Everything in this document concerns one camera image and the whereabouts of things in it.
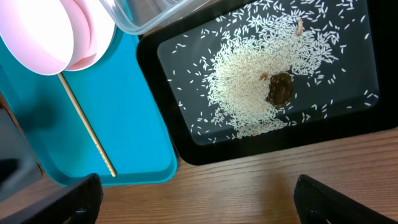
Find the wood grain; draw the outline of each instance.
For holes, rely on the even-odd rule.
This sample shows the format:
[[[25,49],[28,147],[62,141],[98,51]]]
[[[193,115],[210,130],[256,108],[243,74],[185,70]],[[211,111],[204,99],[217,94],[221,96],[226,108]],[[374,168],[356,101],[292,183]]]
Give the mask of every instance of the wood grain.
[[[206,166],[179,160],[165,184],[105,187],[97,223],[299,223],[300,174],[398,220],[398,130]],[[0,203],[0,218],[58,190],[45,176]]]

